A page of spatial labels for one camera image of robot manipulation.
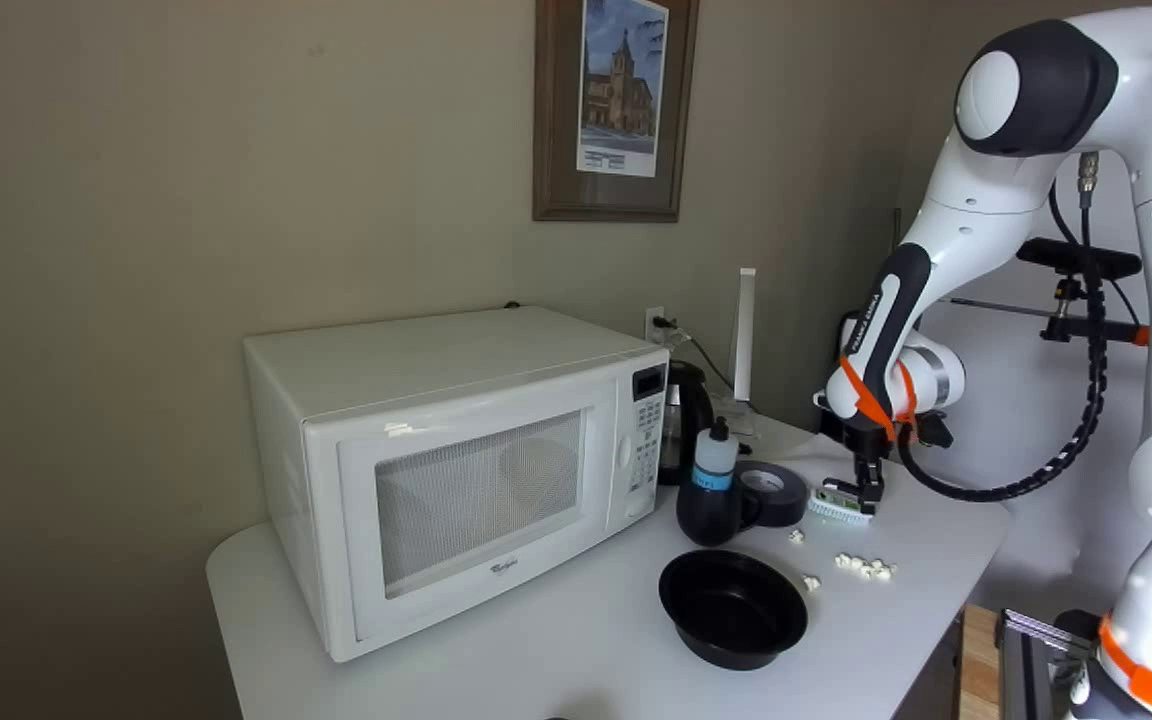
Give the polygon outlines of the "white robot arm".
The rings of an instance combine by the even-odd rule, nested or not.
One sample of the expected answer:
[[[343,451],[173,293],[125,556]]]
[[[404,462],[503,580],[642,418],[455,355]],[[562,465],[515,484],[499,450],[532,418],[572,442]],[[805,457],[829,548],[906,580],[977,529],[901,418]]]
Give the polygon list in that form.
[[[838,487],[872,512],[883,497],[881,465],[908,462],[922,423],[964,395],[959,362],[922,332],[922,318],[1005,267],[1056,221],[1056,182],[1104,159],[1126,170],[1120,206],[1135,237],[1127,267],[1147,298],[1146,411],[1127,462],[1147,543],[1095,623],[1095,668],[1127,708],[1152,715],[1152,9],[1022,26],[964,65],[926,199],[866,307],[840,330],[818,402],[851,450]]]

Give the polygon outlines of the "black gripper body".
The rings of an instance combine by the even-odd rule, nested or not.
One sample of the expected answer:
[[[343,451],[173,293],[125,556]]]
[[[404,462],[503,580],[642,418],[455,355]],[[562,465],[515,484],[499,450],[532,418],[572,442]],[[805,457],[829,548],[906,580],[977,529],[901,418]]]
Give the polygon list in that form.
[[[898,442],[883,430],[872,430],[870,422],[840,422],[838,411],[818,411],[818,433],[829,442],[872,451],[883,462],[908,462],[918,444],[951,450],[951,430],[946,423],[946,411],[922,411],[906,423],[898,423]]]

